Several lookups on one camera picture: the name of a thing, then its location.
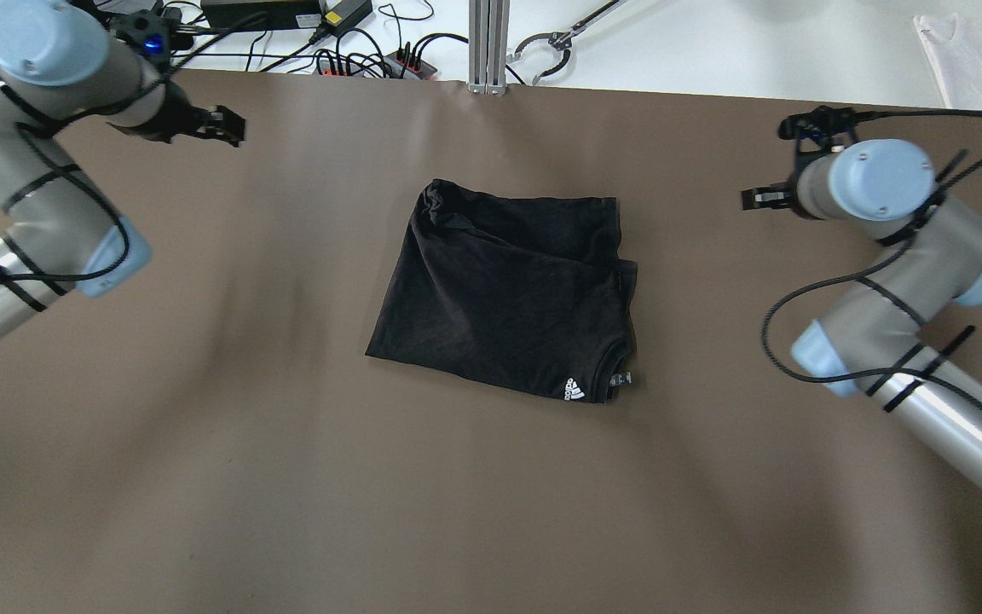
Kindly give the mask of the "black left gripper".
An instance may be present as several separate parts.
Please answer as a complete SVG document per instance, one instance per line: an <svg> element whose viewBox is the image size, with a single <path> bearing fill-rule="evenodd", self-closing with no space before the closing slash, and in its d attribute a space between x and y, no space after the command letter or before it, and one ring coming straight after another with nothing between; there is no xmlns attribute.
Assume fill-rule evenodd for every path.
<svg viewBox="0 0 982 614"><path fill-rule="evenodd" d="M169 144L175 136L218 140L237 148L246 139L246 120L225 106L195 107L178 85L166 85L155 115L129 128L129 135Z"/></svg>

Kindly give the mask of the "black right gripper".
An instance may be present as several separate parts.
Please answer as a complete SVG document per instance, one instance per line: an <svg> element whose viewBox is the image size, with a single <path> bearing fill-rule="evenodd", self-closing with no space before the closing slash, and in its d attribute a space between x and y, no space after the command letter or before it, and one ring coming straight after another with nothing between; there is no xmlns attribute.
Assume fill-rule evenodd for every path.
<svg viewBox="0 0 982 614"><path fill-rule="evenodd" d="M792 212L803 217L803 207L796 194L798 171L791 172L782 182L741 191L741 209L744 211L775 210Z"/></svg>

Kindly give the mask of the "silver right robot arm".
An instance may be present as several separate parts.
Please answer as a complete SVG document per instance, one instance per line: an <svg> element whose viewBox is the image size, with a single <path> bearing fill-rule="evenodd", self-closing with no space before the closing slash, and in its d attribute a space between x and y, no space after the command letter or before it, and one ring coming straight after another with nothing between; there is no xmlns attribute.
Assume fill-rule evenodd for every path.
<svg viewBox="0 0 982 614"><path fill-rule="evenodd" d="M930 156L898 139L808 154L787 182L742 192L745 210L850 220L883 248L794 342L796 377L861 393L982 489L982 385L920 331L947 304L982 304L982 217L936 182Z"/></svg>

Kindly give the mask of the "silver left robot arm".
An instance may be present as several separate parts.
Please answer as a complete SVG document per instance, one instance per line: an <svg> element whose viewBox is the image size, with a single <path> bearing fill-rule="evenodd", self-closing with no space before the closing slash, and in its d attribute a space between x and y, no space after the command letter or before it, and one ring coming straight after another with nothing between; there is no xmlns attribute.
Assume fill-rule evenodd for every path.
<svg viewBox="0 0 982 614"><path fill-rule="evenodd" d="M159 70L66 1L0 1L0 339L71 291L105 295L145 267L152 248L57 143L81 118L125 135L239 145L246 122L195 107Z"/></svg>

